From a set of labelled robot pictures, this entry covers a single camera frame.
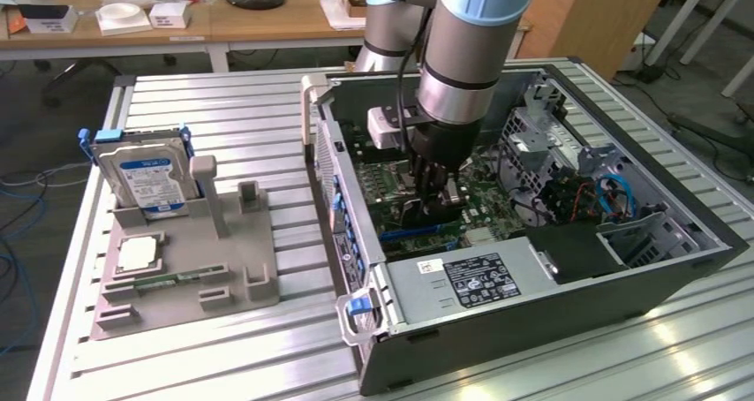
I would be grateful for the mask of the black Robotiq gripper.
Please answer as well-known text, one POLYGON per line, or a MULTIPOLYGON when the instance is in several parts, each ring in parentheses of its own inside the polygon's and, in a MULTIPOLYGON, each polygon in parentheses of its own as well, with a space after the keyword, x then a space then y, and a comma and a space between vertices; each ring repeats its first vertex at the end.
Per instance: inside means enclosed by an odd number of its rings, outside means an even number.
POLYGON ((412 169, 443 168, 455 173, 471 155, 480 132, 479 121, 466 125, 452 125, 440 121, 428 121, 414 127, 410 136, 412 150, 412 169))

